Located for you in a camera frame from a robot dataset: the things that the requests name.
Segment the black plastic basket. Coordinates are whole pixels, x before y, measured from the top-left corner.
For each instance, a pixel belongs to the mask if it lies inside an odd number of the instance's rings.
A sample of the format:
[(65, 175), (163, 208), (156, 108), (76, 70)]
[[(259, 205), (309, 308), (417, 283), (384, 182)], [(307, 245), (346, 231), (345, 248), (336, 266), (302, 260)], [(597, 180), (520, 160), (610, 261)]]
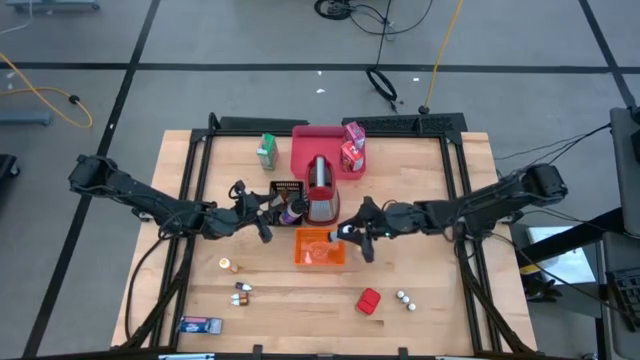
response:
[(283, 194), (288, 197), (288, 203), (284, 206), (280, 206), (278, 208), (269, 208), (270, 213), (282, 211), (287, 207), (287, 205), (296, 199), (303, 199), (307, 205), (307, 199), (304, 191), (304, 183), (302, 181), (272, 181), (269, 187), (270, 195), (278, 195)]

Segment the grey cabinet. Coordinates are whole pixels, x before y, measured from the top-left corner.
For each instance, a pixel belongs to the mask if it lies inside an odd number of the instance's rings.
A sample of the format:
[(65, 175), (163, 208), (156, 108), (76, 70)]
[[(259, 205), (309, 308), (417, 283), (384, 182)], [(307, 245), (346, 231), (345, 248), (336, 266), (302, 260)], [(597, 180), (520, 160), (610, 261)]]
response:
[(640, 237), (640, 124), (627, 108), (609, 111), (625, 229)]

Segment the black keyboard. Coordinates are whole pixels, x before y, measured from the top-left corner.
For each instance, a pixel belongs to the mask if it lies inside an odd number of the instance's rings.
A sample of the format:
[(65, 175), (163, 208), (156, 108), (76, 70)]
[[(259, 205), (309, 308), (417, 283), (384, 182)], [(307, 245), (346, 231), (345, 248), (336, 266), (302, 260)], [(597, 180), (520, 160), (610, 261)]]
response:
[(640, 267), (608, 271), (606, 277), (627, 329), (640, 331)]

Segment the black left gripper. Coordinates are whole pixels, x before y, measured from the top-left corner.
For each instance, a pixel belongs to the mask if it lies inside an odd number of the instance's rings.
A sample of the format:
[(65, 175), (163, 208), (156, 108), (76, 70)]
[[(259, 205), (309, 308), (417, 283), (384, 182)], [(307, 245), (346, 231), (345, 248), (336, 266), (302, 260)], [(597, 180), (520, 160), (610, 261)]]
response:
[(228, 219), (225, 220), (223, 236), (230, 237), (238, 230), (254, 225), (258, 229), (258, 235), (263, 243), (272, 240), (272, 232), (269, 225), (280, 225), (280, 213), (269, 213), (261, 206), (272, 208), (269, 203), (277, 195), (260, 195), (253, 191), (247, 192), (242, 180), (238, 180), (229, 190), (229, 198), (235, 201), (231, 209), (226, 209)]

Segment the purple spice bottle black cap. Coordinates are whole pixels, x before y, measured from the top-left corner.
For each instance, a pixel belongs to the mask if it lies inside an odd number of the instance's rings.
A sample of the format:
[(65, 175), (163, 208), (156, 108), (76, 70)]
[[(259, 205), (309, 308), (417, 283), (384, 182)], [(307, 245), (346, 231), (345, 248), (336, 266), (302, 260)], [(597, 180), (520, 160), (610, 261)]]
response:
[(307, 205), (303, 199), (296, 199), (290, 202), (279, 216), (281, 225), (299, 225), (302, 215), (306, 212)]

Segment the black beam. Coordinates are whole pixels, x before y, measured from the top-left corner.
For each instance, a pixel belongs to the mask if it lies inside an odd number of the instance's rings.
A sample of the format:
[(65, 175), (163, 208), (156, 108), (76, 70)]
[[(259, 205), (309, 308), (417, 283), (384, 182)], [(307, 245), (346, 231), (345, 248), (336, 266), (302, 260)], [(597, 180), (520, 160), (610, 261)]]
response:
[(539, 209), (539, 212), (576, 222), (577, 226), (517, 250), (519, 267), (526, 267), (562, 255), (570, 250), (591, 245), (600, 241), (606, 232), (621, 235), (625, 233), (623, 211), (620, 207), (590, 220), (580, 220), (551, 209)]

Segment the blue carton box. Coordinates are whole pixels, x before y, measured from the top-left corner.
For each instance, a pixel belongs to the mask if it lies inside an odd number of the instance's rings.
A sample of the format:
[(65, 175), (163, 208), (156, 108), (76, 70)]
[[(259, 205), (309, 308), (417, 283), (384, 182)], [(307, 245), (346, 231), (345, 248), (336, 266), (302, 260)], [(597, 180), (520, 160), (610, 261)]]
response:
[(219, 335), (223, 320), (215, 317), (183, 316), (180, 320), (180, 333)]

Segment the black aluminium table frame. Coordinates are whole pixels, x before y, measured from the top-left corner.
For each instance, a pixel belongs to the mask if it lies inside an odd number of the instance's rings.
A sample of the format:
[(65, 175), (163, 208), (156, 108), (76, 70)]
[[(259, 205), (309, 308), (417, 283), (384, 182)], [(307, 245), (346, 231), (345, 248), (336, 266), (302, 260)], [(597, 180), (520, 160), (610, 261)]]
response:
[[(416, 136), (420, 127), (394, 137), (367, 134), (366, 172), (359, 181), (338, 182), (340, 221), (353, 216), (369, 195), (378, 204), (387, 199), (447, 198), (439, 138)], [(276, 132), (280, 158), (277, 170), (265, 172), (255, 154), (261, 133), (229, 129), (216, 131), (209, 161), (204, 200), (233, 205), (227, 197), (238, 179), (249, 189), (267, 192), (273, 179), (294, 178), (290, 171), (291, 137)], [(464, 144), (471, 189), (496, 181), (486, 133), (458, 132)], [(172, 196), (179, 194), (191, 131), (166, 131), (162, 139), (152, 186)], [(342, 267), (303, 267), (294, 264), (295, 229), (273, 228), (274, 239), (263, 244), (254, 227), (233, 238), (195, 242), (195, 254), (186, 292), (184, 314), (222, 318), (219, 336), (181, 334), (177, 348), (189, 352), (248, 353), (262, 345), (270, 354), (473, 355), (466, 297), (452, 245), (442, 236), (422, 234), (380, 239), (376, 260), (366, 264), (359, 249), (346, 245)], [(493, 301), (523, 343), (536, 341), (522, 290), (514, 250), (501, 238), (484, 242), (486, 269)], [(132, 332), (149, 314), (159, 296), (168, 244), (163, 243), (144, 262), (135, 282), (131, 304)], [(219, 267), (228, 257), (240, 266), (233, 274)], [(254, 286), (250, 304), (235, 307), (229, 297), (236, 281)], [(366, 316), (355, 309), (365, 288), (382, 295), (378, 309)], [(415, 312), (395, 299), (408, 292)]]

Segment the black caster object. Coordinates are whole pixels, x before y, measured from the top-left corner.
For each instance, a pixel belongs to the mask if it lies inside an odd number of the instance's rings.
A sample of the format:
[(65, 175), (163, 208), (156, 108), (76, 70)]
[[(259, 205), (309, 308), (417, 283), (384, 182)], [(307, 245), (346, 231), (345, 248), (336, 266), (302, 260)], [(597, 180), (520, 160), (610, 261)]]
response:
[(0, 182), (15, 178), (20, 174), (17, 158), (9, 154), (0, 154)]

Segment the orange plastic basket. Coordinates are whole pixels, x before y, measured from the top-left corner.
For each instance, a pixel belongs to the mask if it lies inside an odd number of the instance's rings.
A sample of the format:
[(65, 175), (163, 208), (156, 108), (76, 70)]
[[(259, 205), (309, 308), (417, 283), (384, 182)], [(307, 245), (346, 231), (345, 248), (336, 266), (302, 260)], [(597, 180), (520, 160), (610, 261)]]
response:
[(330, 242), (331, 229), (301, 227), (295, 231), (294, 264), (297, 266), (343, 266), (343, 242)]

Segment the black flat panel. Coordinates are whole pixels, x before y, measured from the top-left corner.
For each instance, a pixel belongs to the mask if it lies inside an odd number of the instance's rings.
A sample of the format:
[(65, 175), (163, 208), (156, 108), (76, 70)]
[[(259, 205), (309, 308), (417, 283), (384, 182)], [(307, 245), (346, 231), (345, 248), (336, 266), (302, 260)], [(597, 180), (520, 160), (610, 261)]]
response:
[(295, 126), (309, 124), (307, 120), (230, 116), (222, 117), (219, 123), (222, 129), (261, 132), (273, 132), (276, 130), (290, 131)]

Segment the purple Raisin Bran cereal box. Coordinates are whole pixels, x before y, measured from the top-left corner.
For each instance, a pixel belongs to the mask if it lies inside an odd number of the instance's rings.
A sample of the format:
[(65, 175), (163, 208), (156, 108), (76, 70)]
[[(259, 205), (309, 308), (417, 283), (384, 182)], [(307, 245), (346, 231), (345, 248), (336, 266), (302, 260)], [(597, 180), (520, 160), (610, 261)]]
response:
[(366, 141), (365, 130), (357, 122), (348, 123), (344, 126), (344, 139), (361, 150)]

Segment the green cereal box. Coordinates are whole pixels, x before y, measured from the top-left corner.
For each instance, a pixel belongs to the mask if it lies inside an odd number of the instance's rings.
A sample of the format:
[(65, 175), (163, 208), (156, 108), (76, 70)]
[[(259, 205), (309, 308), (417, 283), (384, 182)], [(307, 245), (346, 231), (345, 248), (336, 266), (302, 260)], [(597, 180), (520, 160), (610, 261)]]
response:
[(264, 170), (274, 170), (279, 157), (276, 137), (272, 134), (264, 133), (256, 149), (256, 154)]

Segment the red Froot Loops cereal box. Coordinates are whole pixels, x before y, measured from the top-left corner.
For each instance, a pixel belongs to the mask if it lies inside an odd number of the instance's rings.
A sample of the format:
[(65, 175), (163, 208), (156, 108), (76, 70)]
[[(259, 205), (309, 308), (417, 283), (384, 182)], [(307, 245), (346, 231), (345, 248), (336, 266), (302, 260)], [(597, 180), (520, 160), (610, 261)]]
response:
[(352, 141), (346, 141), (340, 148), (341, 164), (345, 172), (360, 172), (364, 156)]

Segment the red-lidded patterned paprika tin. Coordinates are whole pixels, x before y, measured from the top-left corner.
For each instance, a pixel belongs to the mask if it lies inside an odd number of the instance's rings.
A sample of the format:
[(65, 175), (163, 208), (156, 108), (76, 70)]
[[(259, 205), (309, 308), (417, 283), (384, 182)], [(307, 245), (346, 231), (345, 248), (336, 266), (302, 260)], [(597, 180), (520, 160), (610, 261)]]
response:
[(380, 300), (381, 295), (379, 292), (372, 288), (366, 288), (356, 302), (356, 310), (370, 316), (376, 311)]

